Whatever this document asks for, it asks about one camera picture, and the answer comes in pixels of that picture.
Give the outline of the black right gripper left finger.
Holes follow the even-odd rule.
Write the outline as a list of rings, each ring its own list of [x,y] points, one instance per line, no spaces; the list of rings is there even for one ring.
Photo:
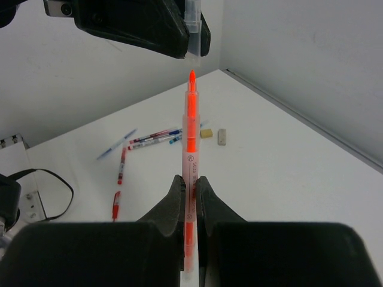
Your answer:
[[[148,228],[140,263],[145,285],[180,286],[184,270],[186,185],[175,175],[168,193],[137,220]]]

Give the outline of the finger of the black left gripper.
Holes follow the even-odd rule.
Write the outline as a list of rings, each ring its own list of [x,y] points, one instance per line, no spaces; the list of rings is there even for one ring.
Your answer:
[[[183,1],[73,1],[77,28],[99,38],[144,48],[174,59],[186,56],[189,30]]]
[[[203,16],[200,14],[201,19],[201,41],[200,41],[200,56],[205,57],[208,55],[211,46],[211,31],[208,24]]]

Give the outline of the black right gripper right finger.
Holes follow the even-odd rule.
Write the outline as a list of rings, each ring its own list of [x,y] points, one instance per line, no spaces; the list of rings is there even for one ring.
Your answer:
[[[196,184],[199,286],[219,286],[231,274],[235,257],[235,236],[231,227],[245,222],[214,192],[207,177]]]

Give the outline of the clear highlighter cap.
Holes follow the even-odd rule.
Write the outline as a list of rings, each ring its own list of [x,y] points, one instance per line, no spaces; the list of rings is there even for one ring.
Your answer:
[[[201,1],[184,1],[184,22],[189,31],[189,41],[186,53],[186,59],[193,67],[200,66],[201,58]]]

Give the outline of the red gel pen long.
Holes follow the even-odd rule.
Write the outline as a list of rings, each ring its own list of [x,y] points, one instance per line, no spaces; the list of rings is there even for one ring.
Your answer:
[[[112,221],[116,222],[118,219],[118,213],[120,208],[120,196],[121,191],[118,191],[114,194],[113,208],[112,208]]]

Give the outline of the yellow brown eraser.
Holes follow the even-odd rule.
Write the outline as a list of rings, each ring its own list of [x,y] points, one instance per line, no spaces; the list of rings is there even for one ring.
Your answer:
[[[200,137],[202,139],[213,137],[213,131],[211,129],[202,129],[200,130]]]

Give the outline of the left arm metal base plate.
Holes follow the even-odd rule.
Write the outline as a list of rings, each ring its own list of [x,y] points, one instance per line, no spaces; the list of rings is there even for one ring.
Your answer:
[[[32,169],[27,145],[20,134],[1,139],[1,174],[9,176],[20,185],[18,211],[20,220],[33,223],[43,221],[45,213]]]

